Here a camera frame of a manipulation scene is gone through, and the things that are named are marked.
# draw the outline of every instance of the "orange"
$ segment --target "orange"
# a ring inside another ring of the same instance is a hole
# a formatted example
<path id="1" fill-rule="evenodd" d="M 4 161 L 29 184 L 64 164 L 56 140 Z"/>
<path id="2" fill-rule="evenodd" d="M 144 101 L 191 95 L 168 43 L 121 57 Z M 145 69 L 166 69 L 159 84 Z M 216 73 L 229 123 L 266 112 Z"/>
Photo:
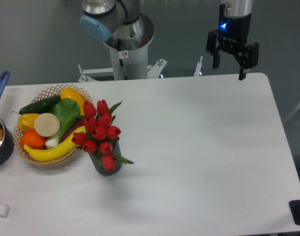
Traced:
<path id="1" fill-rule="evenodd" d="M 28 145 L 32 149 L 43 149 L 45 146 L 45 138 L 40 136 L 35 130 L 30 130 L 23 134 L 20 145 Z"/>

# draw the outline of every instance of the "artificial banana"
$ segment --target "artificial banana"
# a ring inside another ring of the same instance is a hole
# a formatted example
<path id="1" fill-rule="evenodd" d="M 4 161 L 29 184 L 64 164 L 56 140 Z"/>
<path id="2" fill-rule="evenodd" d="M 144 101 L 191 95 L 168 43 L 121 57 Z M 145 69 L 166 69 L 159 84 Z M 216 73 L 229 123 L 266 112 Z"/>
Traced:
<path id="1" fill-rule="evenodd" d="M 85 127 L 81 126 L 77 128 L 73 133 L 85 133 Z M 50 149 L 32 149 L 28 145 L 24 145 L 23 148 L 27 151 L 30 156 L 37 161 L 54 161 L 62 156 L 66 155 L 70 152 L 73 148 L 76 147 L 71 140 L 73 138 L 73 133 L 68 136 L 64 141 L 62 141 L 57 146 L 50 148 Z"/>

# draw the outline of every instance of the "wicker basket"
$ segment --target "wicker basket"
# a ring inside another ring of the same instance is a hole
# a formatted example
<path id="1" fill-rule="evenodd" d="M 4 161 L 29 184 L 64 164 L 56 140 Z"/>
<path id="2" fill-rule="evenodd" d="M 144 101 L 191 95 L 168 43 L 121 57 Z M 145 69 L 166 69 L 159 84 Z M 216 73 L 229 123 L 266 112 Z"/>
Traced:
<path id="1" fill-rule="evenodd" d="M 37 97 L 35 97 L 31 103 L 33 102 L 37 102 L 39 100 L 42 100 L 44 98 L 48 98 L 48 97 L 53 97 L 55 95 L 59 95 L 60 92 L 64 89 L 64 88 L 73 88 L 75 89 L 76 91 L 78 91 L 82 97 L 85 99 L 85 101 L 90 101 L 90 102 L 93 102 L 92 101 L 92 98 L 90 97 L 90 95 L 84 91 L 83 89 L 79 88 L 79 87 L 76 87 L 74 85 L 57 85 L 55 87 L 50 87 L 50 88 L 47 88 L 46 90 L 43 90 L 41 93 L 38 94 Z M 35 165 L 55 165 L 55 164 L 58 164 L 58 163 L 61 163 L 65 160 L 67 160 L 69 157 L 72 156 L 72 154 L 76 151 L 76 148 L 72 149 L 70 152 L 68 152 L 66 155 L 64 155 L 63 157 L 57 159 L 57 160 L 54 160 L 54 161 L 37 161 L 37 160 L 34 160 L 20 145 L 20 140 L 21 140 L 21 137 L 23 136 L 24 132 L 19 129 L 18 127 L 15 128 L 15 131 L 13 133 L 13 139 L 14 139 L 14 148 L 15 150 L 19 153 L 19 155 L 21 157 L 23 157 L 26 161 L 30 162 L 30 163 L 33 163 Z"/>

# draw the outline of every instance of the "warning sticker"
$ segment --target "warning sticker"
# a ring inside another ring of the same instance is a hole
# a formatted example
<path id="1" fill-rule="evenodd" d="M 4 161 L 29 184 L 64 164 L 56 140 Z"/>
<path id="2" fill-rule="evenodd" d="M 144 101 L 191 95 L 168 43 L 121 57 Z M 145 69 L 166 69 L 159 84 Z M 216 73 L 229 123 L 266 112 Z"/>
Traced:
<path id="1" fill-rule="evenodd" d="M 129 54 L 128 54 L 127 50 L 118 52 L 119 59 L 128 58 L 128 56 L 129 56 Z"/>

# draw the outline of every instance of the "yellow squash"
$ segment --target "yellow squash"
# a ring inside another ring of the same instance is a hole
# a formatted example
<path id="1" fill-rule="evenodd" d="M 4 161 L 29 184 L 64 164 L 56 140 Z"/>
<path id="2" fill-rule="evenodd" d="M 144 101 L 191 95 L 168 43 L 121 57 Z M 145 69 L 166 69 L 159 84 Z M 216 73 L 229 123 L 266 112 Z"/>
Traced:
<path id="1" fill-rule="evenodd" d="M 81 126 L 77 128 L 73 133 L 85 133 L 85 127 Z M 70 152 L 76 145 L 71 141 L 73 138 L 73 133 L 68 136 L 64 141 L 62 141 L 57 146 L 50 149 L 32 149 L 28 145 L 24 145 L 23 148 L 27 151 L 30 156 L 37 161 L 54 161 L 57 160 L 68 152 Z"/>
<path id="2" fill-rule="evenodd" d="M 84 116 L 83 103 L 85 102 L 82 95 L 73 88 L 64 88 L 60 93 L 60 99 L 70 98 L 74 100 L 80 109 L 80 115 Z"/>

